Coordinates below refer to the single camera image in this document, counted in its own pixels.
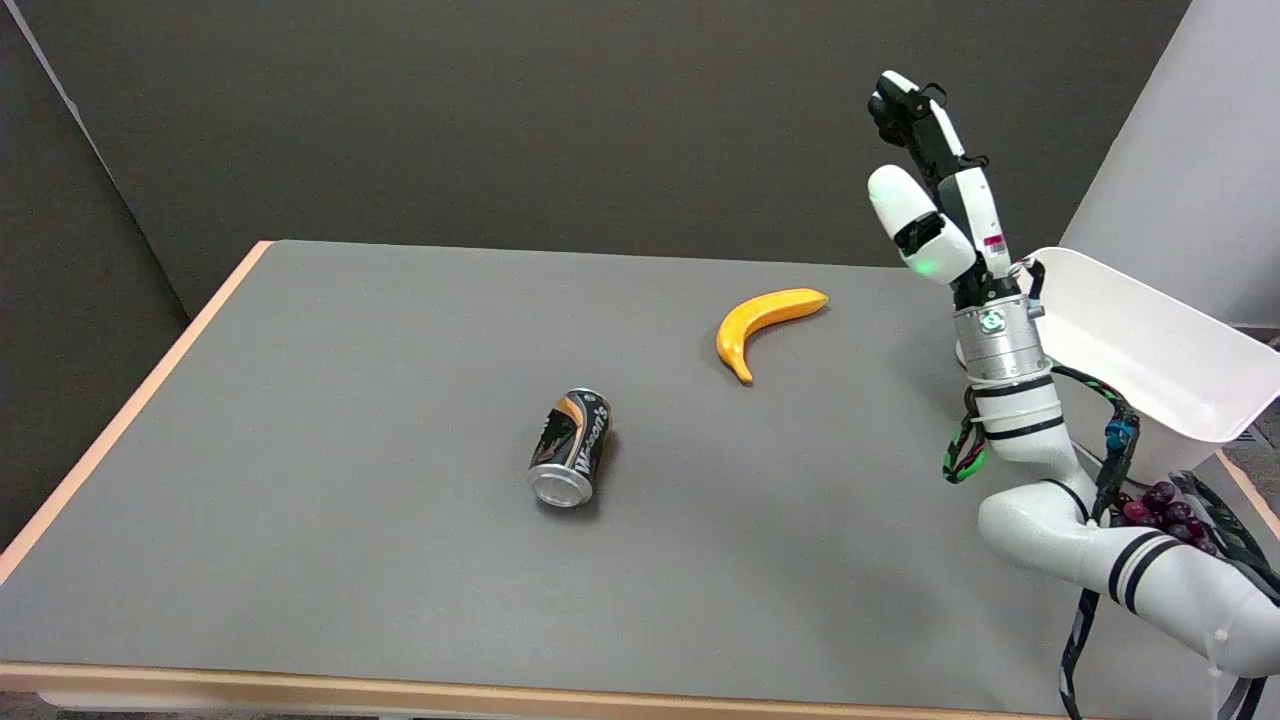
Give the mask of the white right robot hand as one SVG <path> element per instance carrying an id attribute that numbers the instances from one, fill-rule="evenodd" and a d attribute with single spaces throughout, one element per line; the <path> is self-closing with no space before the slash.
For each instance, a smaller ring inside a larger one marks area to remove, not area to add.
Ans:
<path id="1" fill-rule="evenodd" d="M 970 154 L 946 110 L 946 92 L 884 70 L 867 104 L 879 137 L 904 149 L 914 170 L 873 170 L 867 192 L 902 263 L 947 286 L 957 310 L 1012 297 L 1018 283 L 988 158 Z"/>

